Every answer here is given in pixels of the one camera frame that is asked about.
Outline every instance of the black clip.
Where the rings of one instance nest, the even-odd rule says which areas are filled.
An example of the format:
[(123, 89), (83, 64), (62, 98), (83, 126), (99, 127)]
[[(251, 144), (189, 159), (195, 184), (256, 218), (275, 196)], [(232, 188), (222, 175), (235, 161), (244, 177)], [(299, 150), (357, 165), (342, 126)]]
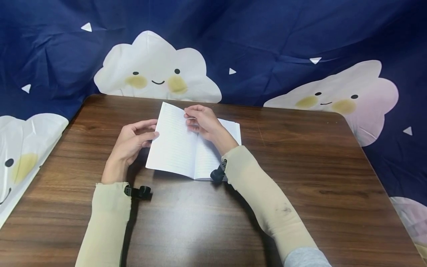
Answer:
[(125, 187), (125, 194), (129, 197), (136, 197), (139, 199), (146, 199), (150, 196), (151, 188), (149, 186), (141, 186), (139, 189), (132, 188), (129, 185)]
[(219, 165), (217, 170), (213, 170), (211, 172), (211, 179), (215, 183), (220, 183), (224, 180), (225, 176), (225, 167), (227, 166), (227, 160), (224, 159), (224, 161)]

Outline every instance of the beige arm sleeve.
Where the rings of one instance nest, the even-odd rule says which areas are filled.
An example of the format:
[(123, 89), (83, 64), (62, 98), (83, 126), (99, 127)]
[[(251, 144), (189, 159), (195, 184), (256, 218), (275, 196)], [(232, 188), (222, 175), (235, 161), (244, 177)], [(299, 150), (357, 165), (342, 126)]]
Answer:
[(244, 146), (223, 156), (228, 183), (251, 206), (261, 229), (276, 242), (282, 262), (299, 247), (317, 246), (279, 186)]
[(92, 216), (86, 230), (76, 267), (119, 267), (131, 197), (126, 182), (97, 184), (92, 199)]

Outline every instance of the notebook page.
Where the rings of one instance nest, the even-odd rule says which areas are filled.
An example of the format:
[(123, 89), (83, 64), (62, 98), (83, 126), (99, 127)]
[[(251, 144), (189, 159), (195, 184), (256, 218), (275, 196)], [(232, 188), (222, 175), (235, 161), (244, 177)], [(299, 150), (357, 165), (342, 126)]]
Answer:
[[(219, 119), (219, 122), (228, 130), (234, 139), (236, 139), (236, 142), (241, 145), (240, 124), (221, 119)], [(216, 147), (212, 142), (205, 140), (199, 135), (196, 146), (196, 171), (194, 179), (211, 180), (211, 172), (217, 169), (220, 163), (221, 155)]]
[(187, 130), (184, 110), (163, 102), (145, 167), (194, 179), (197, 134)]

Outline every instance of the yellow cheek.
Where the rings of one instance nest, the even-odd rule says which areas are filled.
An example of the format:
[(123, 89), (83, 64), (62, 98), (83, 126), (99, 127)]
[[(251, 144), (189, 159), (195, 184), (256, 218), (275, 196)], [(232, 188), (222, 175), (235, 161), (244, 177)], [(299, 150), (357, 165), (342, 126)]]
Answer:
[(140, 75), (129, 76), (125, 79), (125, 83), (136, 89), (142, 89), (147, 86), (147, 79)]
[(305, 97), (301, 99), (295, 104), (295, 106), (300, 109), (308, 109), (314, 106), (315, 104), (317, 104), (317, 97), (310, 96), (310, 97)]
[(332, 110), (343, 115), (353, 113), (356, 109), (356, 103), (353, 100), (345, 99), (332, 104)]
[(24, 180), (27, 174), (34, 168), (37, 159), (37, 154), (25, 154), (13, 164), (12, 181), (14, 184), (18, 185)]
[(184, 94), (187, 92), (187, 84), (179, 75), (174, 75), (167, 80), (167, 86), (172, 93)]

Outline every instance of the tabletop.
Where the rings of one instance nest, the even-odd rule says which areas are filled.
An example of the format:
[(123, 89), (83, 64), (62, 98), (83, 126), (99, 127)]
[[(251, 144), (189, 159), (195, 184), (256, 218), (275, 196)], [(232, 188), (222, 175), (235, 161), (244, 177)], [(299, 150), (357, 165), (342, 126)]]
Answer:
[[(85, 101), (0, 230), (0, 266), (74, 266), (95, 183), (121, 127), (157, 118), (161, 103), (103, 95)], [(332, 266), (424, 265), (341, 115), (205, 105), (240, 123), (243, 145), (287, 195)], [(281, 266), (273, 240), (231, 186), (145, 169), (147, 153), (128, 178), (154, 194), (132, 202), (123, 266)]]

